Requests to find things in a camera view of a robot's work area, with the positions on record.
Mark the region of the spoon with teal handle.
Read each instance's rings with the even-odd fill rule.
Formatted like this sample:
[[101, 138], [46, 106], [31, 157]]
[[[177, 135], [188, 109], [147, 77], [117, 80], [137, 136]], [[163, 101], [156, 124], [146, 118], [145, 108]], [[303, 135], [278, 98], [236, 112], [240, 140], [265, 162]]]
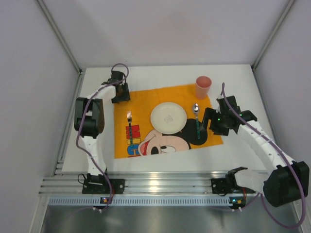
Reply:
[[199, 119], [198, 119], [198, 114], [199, 114], [199, 105], [197, 103], [195, 103], [192, 107], [192, 111], [195, 115], [195, 120], [196, 120], [196, 131], [197, 131], [197, 138], [198, 140], [201, 139], [201, 136], [200, 136], [200, 123], [199, 123]]

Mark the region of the fork with teal handle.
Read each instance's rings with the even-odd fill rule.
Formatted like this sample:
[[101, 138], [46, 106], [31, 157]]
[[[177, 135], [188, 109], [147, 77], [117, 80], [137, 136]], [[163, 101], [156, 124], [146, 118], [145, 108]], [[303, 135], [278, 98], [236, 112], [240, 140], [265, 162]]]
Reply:
[[127, 121], [129, 126], [129, 137], [130, 137], [130, 146], [133, 146], [133, 136], [132, 136], [132, 112], [127, 111]]

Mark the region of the pink plastic cup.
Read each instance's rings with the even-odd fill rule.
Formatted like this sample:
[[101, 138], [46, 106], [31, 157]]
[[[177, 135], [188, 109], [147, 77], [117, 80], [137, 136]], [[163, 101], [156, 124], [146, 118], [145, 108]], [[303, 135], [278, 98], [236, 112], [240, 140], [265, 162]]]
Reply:
[[202, 100], [205, 99], [212, 85], [212, 80], [208, 76], [200, 76], [195, 82], [195, 96]]

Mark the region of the orange Mickey Mouse placemat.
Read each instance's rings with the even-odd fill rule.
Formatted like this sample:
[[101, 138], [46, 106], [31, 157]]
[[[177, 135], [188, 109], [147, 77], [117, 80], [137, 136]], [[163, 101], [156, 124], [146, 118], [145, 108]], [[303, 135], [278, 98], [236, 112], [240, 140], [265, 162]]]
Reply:
[[[204, 110], [212, 107], [209, 97], [203, 100], [196, 98], [195, 85], [180, 85], [160, 89], [132, 91], [131, 99], [114, 105], [115, 158], [124, 159], [162, 153], [173, 153], [221, 145], [222, 138], [211, 130], [201, 133], [197, 138], [196, 120], [192, 111], [195, 103], [199, 105], [199, 122]], [[174, 134], [163, 134], [151, 125], [152, 110], [164, 102], [180, 105], [187, 114], [185, 127]], [[132, 112], [133, 146], [130, 146], [127, 111]]]

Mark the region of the cream round plate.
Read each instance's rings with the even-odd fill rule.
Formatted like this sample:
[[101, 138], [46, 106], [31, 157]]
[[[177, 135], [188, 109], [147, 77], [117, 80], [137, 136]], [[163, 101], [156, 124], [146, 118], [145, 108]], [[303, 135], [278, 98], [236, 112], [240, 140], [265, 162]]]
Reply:
[[181, 131], [187, 123], [186, 111], [174, 102], [157, 105], [150, 115], [151, 125], [163, 134], [174, 134]]

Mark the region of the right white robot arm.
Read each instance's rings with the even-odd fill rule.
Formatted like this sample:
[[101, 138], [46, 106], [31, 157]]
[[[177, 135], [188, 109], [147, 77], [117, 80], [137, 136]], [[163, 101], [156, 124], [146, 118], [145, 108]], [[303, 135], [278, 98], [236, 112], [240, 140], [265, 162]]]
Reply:
[[308, 196], [309, 166], [296, 162], [275, 144], [263, 130], [257, 117], [249, 110], [241, 111], [234, 96], [217, 99], [218, 109], [207, 107], [201, 131], [227, 136], [233, 130], [259, 157], [266, 173], [246, 167], [228, 171], [226, 183], [232, 190], [247, 188], [263, 194], [273, 206], [279, 207]]

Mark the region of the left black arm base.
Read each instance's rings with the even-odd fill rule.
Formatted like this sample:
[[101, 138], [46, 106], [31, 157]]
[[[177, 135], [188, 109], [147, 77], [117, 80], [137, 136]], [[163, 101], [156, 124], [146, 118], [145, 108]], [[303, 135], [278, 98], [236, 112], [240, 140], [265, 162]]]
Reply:
[[83, 186], [83, 194], [123, 194], [125, 189], [125, 179], [109, 178], [108, 182], [103, 175], [80, 173], [77, 180]]

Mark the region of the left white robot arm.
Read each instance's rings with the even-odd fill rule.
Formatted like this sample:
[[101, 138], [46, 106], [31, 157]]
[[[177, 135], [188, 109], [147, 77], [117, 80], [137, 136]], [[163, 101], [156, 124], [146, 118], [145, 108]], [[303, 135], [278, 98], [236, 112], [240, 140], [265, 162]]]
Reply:
[[107, 166], [101, 152], [99, 135], [104, 131], [104, 104], [130, 100], [128, 83], [129, 72], [112, 70], [111, 77], [86, 97], [75, 101], [74, 129], [77, 131], [76, 146], [87, 154], [87, 174], [99, 179], [105, 175]]

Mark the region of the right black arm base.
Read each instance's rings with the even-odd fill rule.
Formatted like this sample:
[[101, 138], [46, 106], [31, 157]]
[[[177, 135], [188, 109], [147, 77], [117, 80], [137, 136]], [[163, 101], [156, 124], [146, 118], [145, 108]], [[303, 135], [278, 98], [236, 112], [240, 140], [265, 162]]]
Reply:
[[243, 189], [237, 187], [235, 184], [229, 182], [226, 178], [212, 178], [211, 179], [212, 193], [220, 196], [227, 194], [242, 194]]

